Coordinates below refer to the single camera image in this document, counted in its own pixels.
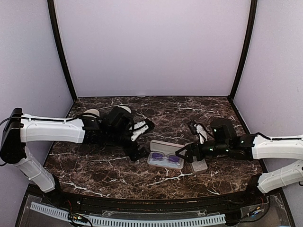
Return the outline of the pink glasses case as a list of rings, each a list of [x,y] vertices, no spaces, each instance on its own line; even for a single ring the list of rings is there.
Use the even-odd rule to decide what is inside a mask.
[[[180,144],[152,140],[147,164],[160,168],[182,170],[184,159],[176,156],[175,152],[183,147],[184,145]]]

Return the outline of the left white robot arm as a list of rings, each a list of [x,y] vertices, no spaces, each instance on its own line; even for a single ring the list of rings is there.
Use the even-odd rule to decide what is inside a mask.
[[[60,191],[55,176],[30,153],[27,143],[63,141],[117,146],[132,161],[137,161],[148,152],[136,140],[154,128],[154,123],[149,119],[135,122],[131,109],[126,106],[116,106],[103,116],[98,110],[92,109],[74,118],[43,118],[24,114],[21,108],[16,108],[9,118],[3,120],[3,124],[0,158],[4,164],[17,167],[42,192],[48,193],[49,200],[56,206],[63,206],[67,196]]]

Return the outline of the grey case teal lining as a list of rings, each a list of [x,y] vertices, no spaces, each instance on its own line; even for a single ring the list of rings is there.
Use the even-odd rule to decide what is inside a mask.
[[[197,161],[196,158],[193,158],[193,163],[190,163],[190,168],[194,174],[205,173],[208,169],[205,159],[202,161]]]

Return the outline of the clear purple lens sunglasses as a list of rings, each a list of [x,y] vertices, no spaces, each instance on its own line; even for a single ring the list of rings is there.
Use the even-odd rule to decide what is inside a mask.
[[[160,153],[160,152],[153,152],[151,154],[151,157],[149,158],[149,160],[151,161],[163,161],[163,160],[167,160],[170,163],[174,163],[176,165],[179,165],[181,163],[181,158],[173,155],[173,154],[164,154],[164,153]]]

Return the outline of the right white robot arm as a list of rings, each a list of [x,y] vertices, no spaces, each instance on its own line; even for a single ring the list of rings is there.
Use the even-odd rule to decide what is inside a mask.
[[[232,122],[219,118],[211,122],[211,140],[206,139],[206,128],[190,121],[188,127],[199,137],[175,152],[176,156],[188,163],[201,161],[206,157],[230,157],[237,160],[261,160],[266,158],[294,159],[295,162],[278,170],[251,177],[242,202],[252,205],[260,194],[277,188],[303,182],[303,137],[269,137],[260,132],[237,136]]]

